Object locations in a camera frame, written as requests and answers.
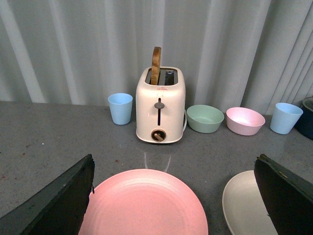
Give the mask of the top-camera left gripper black right finger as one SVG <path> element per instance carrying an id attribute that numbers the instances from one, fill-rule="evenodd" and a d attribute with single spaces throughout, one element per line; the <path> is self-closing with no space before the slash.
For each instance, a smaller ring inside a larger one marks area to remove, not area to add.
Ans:
<path id="1" fill-rule="evenodd" d="M 261 154 L 254 175 L 268 215 L 279 235 L 313 233 L 313 185 Z"/>

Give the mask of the top-camera left gripper black left finger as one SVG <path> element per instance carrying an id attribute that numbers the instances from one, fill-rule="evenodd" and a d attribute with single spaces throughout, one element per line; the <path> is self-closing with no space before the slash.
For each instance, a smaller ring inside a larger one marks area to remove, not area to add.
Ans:
<path id="1" fill-rule="evenodd" d="M 93 190 L 95 163 L 86 155 L 0 219 L 2 235 L 76 235 Z"/>

